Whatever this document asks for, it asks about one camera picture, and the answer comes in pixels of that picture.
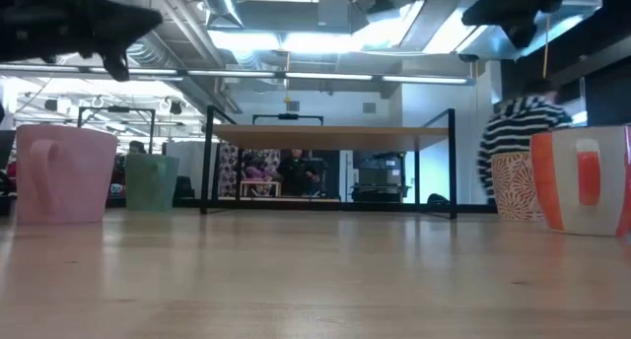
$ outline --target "black table frame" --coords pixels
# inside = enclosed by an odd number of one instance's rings
[[[83,112],[84,111],[94,111],[93,114],[89,115],[88,118],[84,120]],[[80,106],[79,107],[79,117],[77,117],[77,127],[81,128],[84,124],[88,123],[92,116],[99,111],[107,111],[109,113],[129,113],[131,111],[138,112],[149,112],[151,113],[151,122],[149,124],[149,154],[152,154],[154,151],[154,129],[156,127],[156,110],[154,108],[137,108],[137,107],[127,107],[127,106],[110,106],[110,107],[91,107],[91,106]],[[112,121],[112,123],[125,124],[125,121]]]
[[[207,121],[213,121],[215,116],[222,117],[231,124],[237,122],[228,116],[225,112],[214,105],[207,108]],[[221,209],[284,209],[284,210],[330,210],[330,211],[402,211],[402,212],[421,212],[421,213],[448,213],[449,219],[454,220],[458,212],[461,213],[491,213],[494,210],[491,207],[483,205],[458,205],[457,204],[457,180],[456,180],[456,111],[448,108],[436,117],[432,118],[422,127],[429,127],[442,118],[448,121],[448,143],[449,143],[449,180],[450,180],[450,203],[448,205],[429,205],[420,202],[420,150],[416,146],[414,151],[414,191],[415,198],[413,204],[395,204],[395,203],[344,203],[344,202],[310,202],[310,201],[251,201],[242,200],[240,186],[242,180],[242,162],[244,150],[239,148],[237,154],[237,188],[234,200],[219,199],[219,162],[221,154],[221,141],[217,144],[215,153],[214,177],[212,182],[212,190],[209,198],[208,182],[210,179],[210,158],[212,151],[212,136],[214,126],[213,123],[207,123],[204,142],[204,162],[202,173],[202,189],[201,200],[199,203],[199,212],[202,215],[208,214],[209,208]]]

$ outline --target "exposed ceiling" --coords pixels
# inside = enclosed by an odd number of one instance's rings
[[[129,52],[131,59],[147,67],[285,70],[289,64],[292,71],[300,72],[470,77],[470,64],[461,61],[454,53],[478,54],[482,59],[517,58],[524,54],[507,48],[507,40],[499,29],[468,28],[461,24],[461,12],[476,0],[391,0],[392,10],[380,14],[396,12],[396,18],[376,24],[367,20],[372,17],[370,8],[379,2],[376,0],[234,0],[231,5],[244,25],[239,31],[271,35],[278,42],[282,41],[278,48],[289,45],[293,31],[312,32],[310,28],[315,28],[319,34],[345,35],[353,42],[355,38],[361,40],[361,51],[357,51],[340,48],[340,41],[329,42],[314,36],[311,40],[300,41],[297,46],[300,49],[295,49],[296,46],[291,49],[289,62],[287,53],[269,49],[235,49],[234,44],[218,48],[222,44],[213,32],[223,25],[221,19],[224,17],[212,7],[211,2],[216,0],[116,1],[151,7],[163,13],[164,23],[139,41],[136,51]],[[597,0],[573,1],[570,3],[573,9],[555,16],[553,26],[568,16],[580,14],[581,20],[588,17],[598,3]],[[275,29],[264,32],[265,28]],[[226,34],[234,32],[221,30]],[[323,47],[327,47],[324,49],[326,53],[305,52]],[[185,78],[183,82],[168,84],[182,90],[191,105],[201,111],[205,104],[214,103],[232,112],[238,112],[239,107],[238,102],[230,99],[230,91],[265,92],[289,87],[290,90],[330,94],[339,91],[381,92],[386,98],[397,86],[396,83],[317,80],[288,83],[219,81],[204,77]]]

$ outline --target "pink mug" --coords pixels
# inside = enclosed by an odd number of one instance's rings
[[[116,145],[89,129],[18,127],[18,223],[101,222]]]

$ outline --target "orange and white mug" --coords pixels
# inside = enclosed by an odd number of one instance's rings
[[[551,230],[625,236],[631,227],[631,128],[540,133],[530,141],[537,200]]]

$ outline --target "mug handle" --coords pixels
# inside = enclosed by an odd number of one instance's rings
[[[600,151],[598,141],[580,139],[576,142],[579,172],[579,202],[595,206],[600,202]]]
[[[50,160],[61,153],[61,146],[52,140],[35,141],[31,146],[31,174],[35,183],[37,200],[43,208],[52,212],[59,206],[59,196],[50,182]]]

